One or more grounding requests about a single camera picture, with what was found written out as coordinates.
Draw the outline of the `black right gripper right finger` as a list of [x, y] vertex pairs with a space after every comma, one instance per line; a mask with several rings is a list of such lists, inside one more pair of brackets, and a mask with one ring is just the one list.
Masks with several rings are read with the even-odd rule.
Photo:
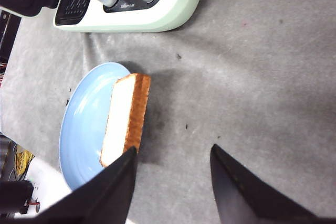
[[335, 223], [262, 181], [217, 144], [211, 148], [210, 165], [221, 223]]

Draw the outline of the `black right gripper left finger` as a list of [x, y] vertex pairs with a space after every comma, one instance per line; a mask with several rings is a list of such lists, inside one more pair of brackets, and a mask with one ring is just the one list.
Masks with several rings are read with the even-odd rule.
[[92, 180], [38, 215], [34, 223], [125, 223], [135, 188], [131, 147]]

